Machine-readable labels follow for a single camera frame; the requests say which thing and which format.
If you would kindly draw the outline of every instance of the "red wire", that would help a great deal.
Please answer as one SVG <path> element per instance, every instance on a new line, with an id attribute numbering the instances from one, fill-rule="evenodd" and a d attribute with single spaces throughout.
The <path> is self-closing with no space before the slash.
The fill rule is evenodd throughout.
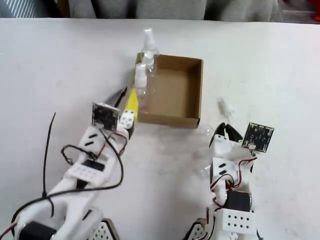
<path id="1" fill-rule="evenodd" d="M 224 177 L 224 176 L 230 176 L 231 179 L 233 180 L 233 185 L 227 184 L 227 188 L 230 188 L 230 187 L 231 187 L 231 188 L 237 188 L 237 187 L 239 187 L 239 185 L 240 185 L 240 183 L 241 183 L 241 181 L 242 181 L 242 174 L 241 174 L 241 170 L 240 170 L 240 164 L 241 164 L 242 162 L 251 162 L 251 161 L 256 160 L 256 159 L 257 159 L 257 157 L 253 157 L 253 158 L 241 160 L 241 161 L 239 162 L 239 164 L 238 164 L 238 167 L 239 167 L 239 183 L 238 183 L 238 184 L 235 185 L 234 178 L 233 178 L 229 173 L 225 173 L 225 174 L 223 174 L 222 176 L 220 176 L 216 181 L 214 181 L 214 183 L 212 183 L 212 184 L 210 185 L 210 189 L 213 190 L 213 188 L 216 186 L 216 184 L 218 183 L 218 181 L 219 181 L 222 177 Z"/>
<path id="2" fill-rule="evenodd" d="M 123 138 L 125 139 L 125 143 L 124 143 L 122 149 L 119 151 L 119 155 L 121 156 L 121 155 L 124 153 L 124 151 L 125 151 L 125 148 L 126 148 L 127 143 L 128 143 L 128 139 L 127 139 L 127 137 L 126 137 L 125 135 L 123 135 L 123 134 L 121 134 L 121 133 L 119 133 L 119 132 L 113 132 L 113 133 L 111 133 L 108 138 L 110 138 L 113 134 L 115 134 L 115 135 L 117 135 L 117 136 L 120 136 L 120 137 L 123 137 Z"/>
<path id="3" fill-rule="evenodd" d="M 205 235 L 199 237 L 199 238 L 196 238 L 195 240 L 203 240 L 206 238 L 206 236 L 208 235 L 208 233 L 206 232 Z"/>
<path id="4" fill-rule="evenodd" d="M 8 233 L 10 232 L 13 228 L 17 226 L 17 222 L 13 222 L 1 235 L 0 235 L 0 240 Z"/>
<path id="5" fill-rule="evenodd" d="M 239 167 L 239 182 L 236 185 L 234 185 L 233 188 L 237 189 L 240 186 L 241 182 L 242 182 L 242 173 L 241 173 L 241 169 L 240 169 L 241 163 L 242 162 L 247 162 L 247 164 L 248 164 L 248 163 L 250 163 L 250 162 L 252 162 L 252 161 L 254 161 L 256 159 L 257 159 L 257 157 L 253 157 L 253 158 L 250 158 L 250 159 L 241 160 L 238 163 L 238 167 Z"/>
<path id="6" fill-rule="evenodd" d="M 222 206 L 221 206 L 219 203 L 217 203 L 217 201 L 216 201 L 216 198 L 215 198 L 215 197 L 212 199 L 212 201 L 213 201 L 213 202 L 214 202 L 214 204 L 215 204 L 215 205 L 217 205 L 219 208 L 222 208 Z"/>

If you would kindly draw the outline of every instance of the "brown cardboard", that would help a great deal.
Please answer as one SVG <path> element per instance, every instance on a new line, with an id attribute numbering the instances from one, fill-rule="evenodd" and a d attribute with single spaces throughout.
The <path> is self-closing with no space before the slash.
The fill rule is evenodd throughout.
<path id="1" fill-rule="evenodd" d="M 138 113 L 138 121 L 196 128 L 201 115 L 202 77 L 203 60 L 160 55 L 155 91 L 147 98 L 147 113 Z"/>

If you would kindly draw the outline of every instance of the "perforated plate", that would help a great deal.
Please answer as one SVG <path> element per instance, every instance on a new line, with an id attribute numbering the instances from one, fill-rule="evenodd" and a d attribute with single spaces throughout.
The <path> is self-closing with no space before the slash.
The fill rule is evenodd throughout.
<path id="1" fill-rule="evenodd" d="M 230 233 L 256 234 L 255 214 L 246 211 L 220 209 L 216 212 L 216 227 Z"/>
<path id="2" fill-rule="evenodd" d="M 104 173 L 91 167 L 76 162 L 66 174 L 71 177 L 86 181 L 94 186 L 100 186 L 104 182 Z"/>
<path id="3" fill-rule="evenodd" d="M 100 222 L 99 227 L 95 230 L 93 235 L 87 240 L 115 240 L 105 222 Z"/>
<path id="4" fill-rule="evenodd" d="M 195 240 L 198 239 L 206 234 L 206 231 L 201 226 L 201 224 L 196 224 L 193 226 L 193 229 L 188 237 L 188 240 Z"/>

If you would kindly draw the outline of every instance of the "black wire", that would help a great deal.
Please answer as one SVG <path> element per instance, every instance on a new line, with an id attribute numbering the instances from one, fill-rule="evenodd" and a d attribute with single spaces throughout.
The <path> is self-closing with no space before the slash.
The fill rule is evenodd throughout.
<path id="1" fill-rule="evenodd" d="M 55 193 L 49 194 L 45 198 L 43 198 L 43 197 L 36 198 L 36 199 L 34 199 L 32 201 L 27 202 L 26 204 L 22 205 L 21 207 L 19 207 L 19 209 L 14 213 L 14 215 L 12 217 L 12 220 L 11 220 L 12 223 L 16 220 L 17 216 L 19 215 L 19 213 L 23 209 L 25 209 L 26 207 L 28 207 L 28 206 L 30 206 L 32 204 L 41 202 L 43 200 L 46 200 L 46 199 L 49 199 L 49 198 L 53 198 L 53 197 L 56 197 L 56 196 L 60 196 L 60 195 L 63 195 L 63 194 L 80 193 L 80 192 L 91 192 L 91 191 L 103 191 L 103 190 L 115 189 L 115 188 L 119 187 L 122 184 L 122 182 L 124 180 L 124 165 L 122 163 L 121 157 L 120 157 L 119 153 L 117 152 L 116 148 L 112 145 L 112 143 L 109 141 L 109 139 L 106 137 L 106 135 L 102 132 L 101 129 L 100 129 L 100 132 L 102 133 L 106 143 L 114 151 L 114 154 L 116 155 L 116 157 L 117 157 L 117 159 L 119 161 L 120 168 L 121 168 L 121 177 L 120 177 L 119 182 L 116 183 L 115 185 L 105 186 L 105 187 L 93 187 L 93 188 L 85 188 L 85 189 L 71 189 L 71 190 L 66 190 L 66 191 L 59 191 L 59 192 L 55 192 Z M 14 228 L 11 230 L 11 232 L 12 232 L 12 234 L 14 236 L 15 235 Z"/>
<path id="2" fill-rule="evenodd" d="M 219 208 L 216 208 L 214 211 L 216 212 L 216 211 L 218 211 L 218 210 L 220 210 L 220 209 L 222 209 L 221 207 L 219 207 Z M 211 234 L 210 234 L 210 236 L 209 236 L 209 238 L 208 239 L 210 239 L 211 237 L 212 237 L 212 234 L 214 233 L 214 229 L 215 229 L 215 223 L 216 223 L 216 217 L 214 217 L 213 218 L 213 226 L 212 226 L 212 231 L 211 231 Z"/>
<path id="3" fill-rule="evenodd" d="M 91 159 L 93 159 L 93 160 L 96 160 L 96 159 L 98 158 L 98 156 L 95 155 L 92 151 L 86 151 L 86 150 L 82 149 L 81 147 L 68 144 L 68 145 L 65 145 L 65 146 L 61 149 L 60 152 L 61 152 L 62 156 L 64 157 L 65 161 L 66 161 L 69 165 L 71 165 L 71 166 L 74 164 L 74 162 L 73 162 L 72 158 L 67 157 L 67 155 L 65 154 L 65 150 L 66 150 L 67 148 L 77 149 L 77 150 L 79 150 L 80 152 L 83 152 L 83 153 L 87 154 L 88 157 L 91 158 Z"/>
<path id="4" fill-rule="evenodd" d="M 258 229 L 256 230 L 256 236 L 258 237 L 258 240 L 264 240 L 264 238 L 260 236 Z"/>
<path id="5" fill-rule="evenodd" d="M 44 152 L 44 160 L 43 160 L 43 172 L 42 172 L 42 183 L 43 183 L 43 192 L 42 192 L 42 197 L 47 196 L 47 191 L 46 191 L 46 167 L 47 167 L 47 155 L 48 155 L 48 148 L 49 148 L 49 141 L 50 141 L 50 134 L 51 134 L 51 128 L 52 124 L 54 122 L 56 113 L 53 114 L 50 126 L 49 126 L 49 131 L 48 131 L 48 137 L 46 138 L 46 145 L 45 145 L 45 152 Z"/>
<path id="6" fill-rule="evenodd" d="M 52 129 L 52 124 L 54 122 L 56 113 L 53 114 L 50 126 L 49 126 L 49 131 L 48 131 L 48 137 L 46 138 L 46 145 L 45 145 L 45 152 L 44 152 L 44 160 L 43 160 L 43 172 L 42 172 L 42 184 L 43 184 L 43 192 L 42 192 L 42 198 L 45 198 L 47 196 L 47 190 L 46 190 L 46 168 L 47 168 L 47 155 L 48 155 L 48 148 L 49 148 L 49 141 L 50 141 L 50 135 L 51 135 L 51 129 Z M 51 204 L 51 217 L 54 216 L 55 214 L 55 205 L 52 202 L 50 198 L 48 198 L 50 204 Z"/>
<path id="7" fill-rule="evenodd" d="M 232 177 L 231 174 L 225 173 L 225 174 L 221 175 L 217 180 L 215 180 L 212 184 L 210 184 L 210 188 L 211 188 L 212 185 L 215 187 L 215 186 L 217 185 L 218 181 L 219 181 L 221 178 L 225 177 L 225 176 L 229 176 L 229 177 L 232 179 L 232 187 L 234 187 L 234 186 L 235 186 L 235 180 L 234 180 L 234 178 Z"/>

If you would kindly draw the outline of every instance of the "white tabletop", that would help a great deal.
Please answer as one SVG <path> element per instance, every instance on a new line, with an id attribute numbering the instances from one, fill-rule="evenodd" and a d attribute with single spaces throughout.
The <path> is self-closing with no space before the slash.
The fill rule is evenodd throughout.
<path id="1" fill-rule="evenodd" d="M 203 124 L 225 120 L 217 106 L 224 97 L 242 134 L 248 122 L 275 127 L 252 178 L 264 239 L 319 237 L 320 26 L 183 20 L 0 19 L 0 229 L 41 195 L 53 113 L 48 189 L 68 169 L 60 149 L 79 142 L 91 102 L 131 77 L 144 27 L 153 27 L 162 54 L 204 60 Z M 137 126 L 122 186 L 95 203 L 121 239 L 181 239 L 211 201 L 209 176 L 196 161 L 202 145 L 163 129 Z"/>

